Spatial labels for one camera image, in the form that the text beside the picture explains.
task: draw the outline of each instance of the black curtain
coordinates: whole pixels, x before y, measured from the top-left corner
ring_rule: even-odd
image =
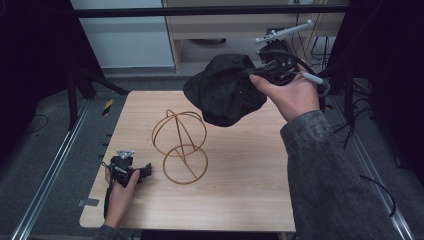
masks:
[[[43,98],[67,88],[74,66],[104,77],[69,0],[5,0],[0,16],[0,156],[6,159]]]
[[[403,166],[424,183],[424,1],[352,0],[329,61],[332,85],[346,66],[372,84],[371,104]]]

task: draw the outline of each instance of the right hand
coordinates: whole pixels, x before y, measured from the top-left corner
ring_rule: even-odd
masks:
[[[298,67],[300,72],[307,72],[300,64]],[[260,92],[274,102],[287,122],[304,113],[320,109],[316,84],[300,74],[285,86],[273,85],[256,75],[250,75],[250,80]]]
[[[105,169],[105,178],[109,183],[110,171],[109,168]],[[108,212],[104,222],[105,225],[115,229],[119,229],[121,227],[121,222],[133,200],[139,176],[140,170],[134,171],[126,188],[124,188],[119,182],[115,182],[113,184],[113,189],[109,197]]]

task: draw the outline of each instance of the black metal frame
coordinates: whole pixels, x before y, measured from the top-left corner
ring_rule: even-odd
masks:
[[[84,9],[61,11],[52,14],[77,18],[154,17],[193,15],[239,15],[239,14],[288,14],[288,13],[344,13],[349,4],[329,5],[257,5],[257,6],[210,6],[165,7],[131,9]]]

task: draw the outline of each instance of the gray sleeve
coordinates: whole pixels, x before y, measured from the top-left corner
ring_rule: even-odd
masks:
[[[300,239],[401,239],[382,201],[332,142],[321,111],[293,119],[280,133]]]
[[[93,240],[128,240],[128,238],[122,235],[118,230],[103,225],[93,237]]]

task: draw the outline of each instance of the black cloth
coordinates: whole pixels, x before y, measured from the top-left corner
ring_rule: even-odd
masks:
[[[184,85],[187,99],[202,111],[207,123],[229,127],[262,107],[267,97],[242,74],[255,65],[249,56],[222,54],[214,57],[205,70]]]

